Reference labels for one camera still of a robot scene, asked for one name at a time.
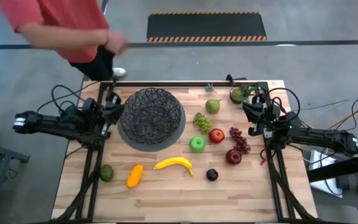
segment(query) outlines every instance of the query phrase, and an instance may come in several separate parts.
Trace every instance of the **red grapes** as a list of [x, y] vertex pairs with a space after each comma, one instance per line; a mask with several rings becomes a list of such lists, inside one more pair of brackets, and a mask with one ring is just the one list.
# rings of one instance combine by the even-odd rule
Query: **red grapes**
[[234, 146], [234, 150], [239, 151], [241, 154], [248, 154], [251, 151], [251, 147], [247, 144], [247, 139], [241, 136], [242, 131], [239, 131], [238, 128], [231, 127], [229, 132], [233, 140], [237, 143]]

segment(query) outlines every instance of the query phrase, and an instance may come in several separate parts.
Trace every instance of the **black floor mat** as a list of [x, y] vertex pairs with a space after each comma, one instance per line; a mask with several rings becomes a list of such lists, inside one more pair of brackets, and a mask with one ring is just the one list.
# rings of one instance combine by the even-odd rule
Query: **black floor mat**
[[214, 42], [266, 40], [259, 12], [152, 13], [148, 42]]

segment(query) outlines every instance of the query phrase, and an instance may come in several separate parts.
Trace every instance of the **orange striped tape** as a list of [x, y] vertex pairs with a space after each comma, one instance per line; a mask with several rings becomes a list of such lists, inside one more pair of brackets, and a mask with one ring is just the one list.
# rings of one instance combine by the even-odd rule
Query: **orange striped tape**
[[259, 12], [153, 12], [152, 15], [213, 15], [213, 14], [259, 14]]
[[233, 42], [233, 41], [265, 41], [266, 36], [222, 36], [222, 37], [149, 37], [147, 42]]

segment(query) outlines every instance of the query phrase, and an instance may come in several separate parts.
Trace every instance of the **pear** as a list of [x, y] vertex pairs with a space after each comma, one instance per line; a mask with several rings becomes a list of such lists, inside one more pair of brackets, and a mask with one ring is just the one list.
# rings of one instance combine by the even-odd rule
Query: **pear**
[[210, 114], [216, 114], [220, 109], [219, 102], [220, 100], [208, 100], [205, 103], [206, 111], [208, 111]]

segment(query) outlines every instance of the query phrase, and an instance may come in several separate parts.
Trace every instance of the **person's arm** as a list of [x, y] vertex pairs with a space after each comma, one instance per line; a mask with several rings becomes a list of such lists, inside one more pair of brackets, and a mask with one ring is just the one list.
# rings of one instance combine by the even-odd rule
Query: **person's arm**
[[68, 29], [33, 22], [19, 26], [17, 31], [40, 49], [82, 49], [109, 41], [109, 32], [105, 29]]

